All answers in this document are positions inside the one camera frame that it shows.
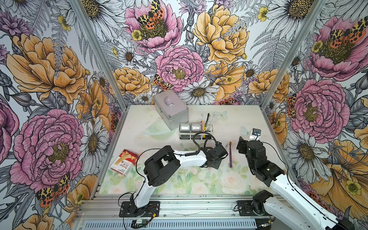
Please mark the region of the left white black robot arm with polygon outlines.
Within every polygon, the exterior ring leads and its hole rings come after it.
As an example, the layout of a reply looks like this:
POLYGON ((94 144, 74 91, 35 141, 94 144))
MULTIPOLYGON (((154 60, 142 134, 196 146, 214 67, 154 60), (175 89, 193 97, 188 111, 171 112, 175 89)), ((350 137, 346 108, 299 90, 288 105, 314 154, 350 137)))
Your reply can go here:
POLYGON ((195 166, 217 170, 227 156, 228 152, 220 142, 196 151, 179 151, 170 145, 164 146, 145 161, 142 184, 131 200, 136 208, 143 208, 149 204, 156 187, 168 182, 179 169, 195 166))

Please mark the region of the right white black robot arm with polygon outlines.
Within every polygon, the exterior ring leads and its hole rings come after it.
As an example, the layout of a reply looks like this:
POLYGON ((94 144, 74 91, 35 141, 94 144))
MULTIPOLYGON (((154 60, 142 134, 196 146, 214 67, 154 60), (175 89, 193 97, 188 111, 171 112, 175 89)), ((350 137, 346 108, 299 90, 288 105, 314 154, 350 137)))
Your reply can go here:
POLYGON ((292 230, 353 230, 354 224, 344 217, 339 219, 317 201, 306 195, 276 164, 269 161, 263 143, 239 138, 237 150, 246 156, 249 169, 258 180, 282 196, 291 207, 282 204, 272 193, 262 190, 251 202, 238 201, 240 215, 254 213, 270 215, 292 230))

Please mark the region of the purple toothbrush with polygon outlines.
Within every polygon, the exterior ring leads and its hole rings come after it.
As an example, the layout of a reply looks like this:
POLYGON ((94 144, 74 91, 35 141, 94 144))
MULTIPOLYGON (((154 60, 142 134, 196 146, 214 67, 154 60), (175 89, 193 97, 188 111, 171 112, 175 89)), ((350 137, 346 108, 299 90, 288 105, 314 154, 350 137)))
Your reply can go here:
POLYGON ((229 167, 232 168, 232 142, 229 142, 229 167))

